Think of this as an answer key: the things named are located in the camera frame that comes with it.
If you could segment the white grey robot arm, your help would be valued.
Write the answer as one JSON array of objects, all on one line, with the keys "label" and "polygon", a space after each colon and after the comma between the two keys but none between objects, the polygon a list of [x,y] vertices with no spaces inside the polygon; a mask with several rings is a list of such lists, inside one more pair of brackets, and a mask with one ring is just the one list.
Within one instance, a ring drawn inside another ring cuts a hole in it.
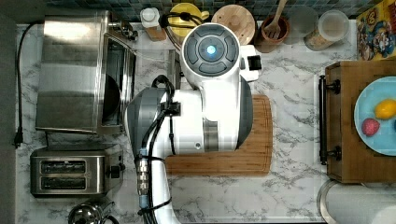
[{"label": "white grey robot arm", "polygon": [[158,75],[128,104],[138,214],[145,224],[180,224],[166,177],[167,157],[236,150],[247,139],[253,103],[246,75],[252,70],[249,62],[259,59],[226,26],[198,25],[180,50],[189,88],[179,90],[167,76]]}]

